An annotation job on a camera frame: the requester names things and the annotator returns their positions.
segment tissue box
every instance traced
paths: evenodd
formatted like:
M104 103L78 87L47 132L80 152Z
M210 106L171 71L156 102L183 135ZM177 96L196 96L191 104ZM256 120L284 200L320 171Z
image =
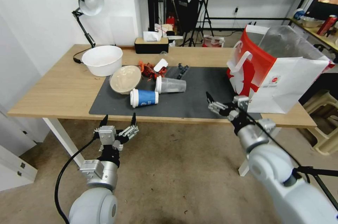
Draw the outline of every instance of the tissue box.
M162 37L158 42L146 42L143 38L138 37L135 40L135 52L137 54L159 54L162 51L168 52L169 40Z

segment gray desk mat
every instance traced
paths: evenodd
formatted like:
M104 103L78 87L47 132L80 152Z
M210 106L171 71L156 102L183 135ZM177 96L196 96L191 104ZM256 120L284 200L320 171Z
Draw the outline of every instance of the gray desk mat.
M190 67L183 80L187 82L187 89L183 93L162 93L158 104L133 108L130 96L115 93L109 85L109 76L95 98L89 114L120 115L149 117L179 117L179 118L224 118L208 109L205 92L208 91L215 101L231 102L235 95L229 79L227 68L219 67ZM141 80L137 89L155 89L155 81ZM261 119L259 113L251 114L254 119Z

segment paper bag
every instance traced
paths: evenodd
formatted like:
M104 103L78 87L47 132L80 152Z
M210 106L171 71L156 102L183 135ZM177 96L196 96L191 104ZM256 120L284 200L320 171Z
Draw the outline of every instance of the paper bag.
M228 61L227 75L248 112L287 113L330 60L289 26L247 25Z

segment lamp shade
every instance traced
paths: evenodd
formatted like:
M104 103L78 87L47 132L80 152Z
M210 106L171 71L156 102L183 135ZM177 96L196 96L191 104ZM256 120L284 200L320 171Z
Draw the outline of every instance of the lamp shade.
M79 0L79 7L85 15L93 16L101 12L104 0Z

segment white table leg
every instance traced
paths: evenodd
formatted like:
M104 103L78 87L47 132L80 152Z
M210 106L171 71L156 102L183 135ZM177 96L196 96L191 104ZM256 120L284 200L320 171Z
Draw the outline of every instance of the white table leg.
M60 143L63 145L63 147L66 149L66 151L72 156L75 154L78 149L69 137L66 130L63 128L61 123L56 118L43 118L43 120L46 122L46 124L49 126L50 130L54 133L54 135L57 137L57 139L60 141ZM76 164L80 167L81 164L85 161L83 156L78 154L74 161Z
M281 127L276 127L272 133L271 136L273 138L275 138L277 136L277 134L279 133L279 131L281 130ZM249 164L248 164L248 160L244 160L244 162L242 163L242 165L239 167L238 169L238 173L240 176L245 176L247 173L249 172Z

